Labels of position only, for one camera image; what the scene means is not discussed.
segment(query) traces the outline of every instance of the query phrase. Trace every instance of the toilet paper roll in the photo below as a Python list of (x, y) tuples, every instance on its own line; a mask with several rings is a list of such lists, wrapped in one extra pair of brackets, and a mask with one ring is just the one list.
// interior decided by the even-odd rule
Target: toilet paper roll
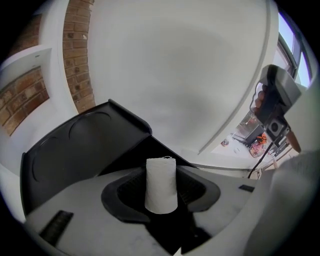
[(177, 209), (176, 160), (174, 158), (146, 160), (144, 207), (155, 214), (168, 214)]

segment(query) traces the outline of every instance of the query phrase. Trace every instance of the brick wall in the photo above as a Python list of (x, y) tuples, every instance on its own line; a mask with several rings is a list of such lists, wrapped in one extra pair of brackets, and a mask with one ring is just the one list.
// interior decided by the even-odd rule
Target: brick wall
[(94, 0), (70, 0), (63, 27), (63, 60), (73, 102), (79, 113), (96, 105), (88, 67), (88, 31)]
[(39, 27), (41, 17), (42, 15), (39, 14), (31, 18), (27, 26), (13, 44), (8, 57), (39, 44)]
[(0, 90), (0, 125), (11, 136), (20, 123), (47, 99), (41, 68), (24, 73)]

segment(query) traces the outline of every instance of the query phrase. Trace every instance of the hand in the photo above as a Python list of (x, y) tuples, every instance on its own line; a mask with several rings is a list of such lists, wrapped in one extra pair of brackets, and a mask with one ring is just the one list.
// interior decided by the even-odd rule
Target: hand
[[(258, 98), (255, 100), (255, 107), (253, 108), (253, 113), (256, 114), (258, 113), (261, 105), (262, 105), (262, 102), (264, 101), (264, 98), (265, 98), (265, 95), (266, 95), (266, 92), (268, 90), (268, 87), (266, 85), (263, 85), (262, 86), (262, 91), (260, 91), (258, 93)], [(298, 153), (301, 152), (301, 148), (300, 148), (300, 145), (298, 143), (298, 140), (295, 136), (295, 134), (292, 132), (292, 131), (289, 131), (286, 135), (286, 139), (287, 139), (287, 142), (291, 145), (291, 147), (297, 151)]]

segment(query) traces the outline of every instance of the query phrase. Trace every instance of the white ceiling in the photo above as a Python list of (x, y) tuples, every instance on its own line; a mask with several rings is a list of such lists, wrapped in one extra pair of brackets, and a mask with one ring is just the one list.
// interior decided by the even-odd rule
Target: white ceiling
[(88, 37), (96, 103), (111, 98), (164, 144), (199, 151), (252, 86), (268, 33), (278, 38), (267, 20), (263, 0), (96, 0)]

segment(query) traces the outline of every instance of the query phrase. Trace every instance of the black cable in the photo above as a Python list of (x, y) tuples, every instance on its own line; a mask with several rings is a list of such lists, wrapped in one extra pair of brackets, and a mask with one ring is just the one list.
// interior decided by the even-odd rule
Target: black cable
[(252, 170), (250, 171), (249, 175), (248, 175), (248, 179), (250, 179), (251, 174), (254, 172), (254, 170), (257, 168), (257, 166), (261, 163), (261, 161), (264, 159), (264, 157), (266, 156), (266, 154), (268, 153), (268, 151), (271, 149), (272, 145), (274, 143), (271, 142), (270, 145), (268, 146), (268, 148), (266, 149), (266, 151), (264, 152), (264, 154), (261, 156), (261, 158), (259, 159), (259, 161), (256, 163), (256, 165), (252, 168)]

